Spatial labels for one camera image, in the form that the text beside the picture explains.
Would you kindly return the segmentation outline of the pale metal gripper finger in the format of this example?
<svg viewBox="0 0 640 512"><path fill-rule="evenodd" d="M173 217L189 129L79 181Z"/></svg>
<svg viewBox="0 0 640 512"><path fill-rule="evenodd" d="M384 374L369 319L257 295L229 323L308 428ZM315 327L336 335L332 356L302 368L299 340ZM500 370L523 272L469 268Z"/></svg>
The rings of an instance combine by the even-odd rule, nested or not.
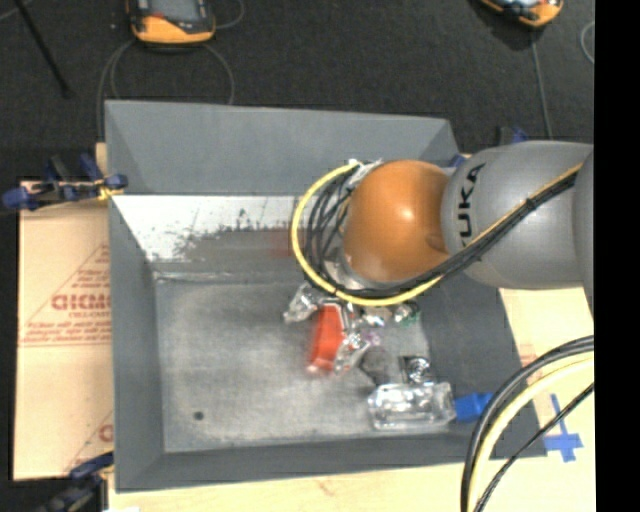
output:
<svg viewBox="0 0 640 512"><path fill-rule="evenodd" d="M356 368L365 353L375 344L375 334L369 330L348 330L338 346L333 373L343 375Z"/></svg>

